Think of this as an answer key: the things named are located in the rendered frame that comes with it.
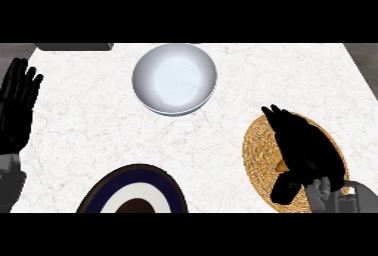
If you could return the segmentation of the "dark blue and white plate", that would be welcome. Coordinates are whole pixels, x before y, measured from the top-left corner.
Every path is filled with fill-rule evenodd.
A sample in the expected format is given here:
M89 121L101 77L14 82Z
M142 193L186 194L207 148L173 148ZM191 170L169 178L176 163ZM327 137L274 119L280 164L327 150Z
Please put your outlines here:
M181 187L158 167L132 164L113 171L91 189L79 213L188 213Z

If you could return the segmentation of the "pale grey bowl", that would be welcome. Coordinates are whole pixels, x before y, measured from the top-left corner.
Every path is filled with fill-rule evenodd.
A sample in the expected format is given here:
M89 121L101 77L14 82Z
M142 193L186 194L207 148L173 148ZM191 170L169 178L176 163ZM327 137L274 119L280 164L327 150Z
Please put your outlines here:
M207 103L217 84L210 55L192 44L166 44L139 59L132 84L144 106L164 116L184 116Z

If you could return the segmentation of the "round woven straw placemat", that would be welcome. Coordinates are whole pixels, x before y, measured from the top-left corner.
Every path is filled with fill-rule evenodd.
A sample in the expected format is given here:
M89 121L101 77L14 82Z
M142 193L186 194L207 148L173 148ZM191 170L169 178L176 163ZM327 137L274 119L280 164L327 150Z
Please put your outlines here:
M280 213L311 213L311 204L305 189L300 189L290 205L281 205L271 200L277 179L282 173L275 168L282 158L266 115L253 121L244 136L243 159L250 183L268 205Z

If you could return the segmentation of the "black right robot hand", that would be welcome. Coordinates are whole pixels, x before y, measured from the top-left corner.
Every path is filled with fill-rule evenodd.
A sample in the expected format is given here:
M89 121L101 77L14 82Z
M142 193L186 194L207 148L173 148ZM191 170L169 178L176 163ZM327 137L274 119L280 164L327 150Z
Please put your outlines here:
M288 205L302 189L328 178L330 190L344 187L346 167L339 151L321 129L308 120L280 109L262 107L275 132L282 159L288 167L275 182L271 199L274 203Z

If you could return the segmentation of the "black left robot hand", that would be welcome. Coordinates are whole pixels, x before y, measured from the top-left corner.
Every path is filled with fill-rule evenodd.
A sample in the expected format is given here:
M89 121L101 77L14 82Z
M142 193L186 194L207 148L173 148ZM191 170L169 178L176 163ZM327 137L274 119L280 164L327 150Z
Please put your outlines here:
M15 58L0 87L0 155L18 153L27 146L42 81L28 60Z

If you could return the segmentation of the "dark grey flat appliance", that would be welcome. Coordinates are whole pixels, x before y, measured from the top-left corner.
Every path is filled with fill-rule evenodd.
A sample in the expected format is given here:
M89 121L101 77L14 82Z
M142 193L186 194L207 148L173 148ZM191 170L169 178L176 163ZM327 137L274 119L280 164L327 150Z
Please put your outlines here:
M114 43L34 43L43 51L110 51Z

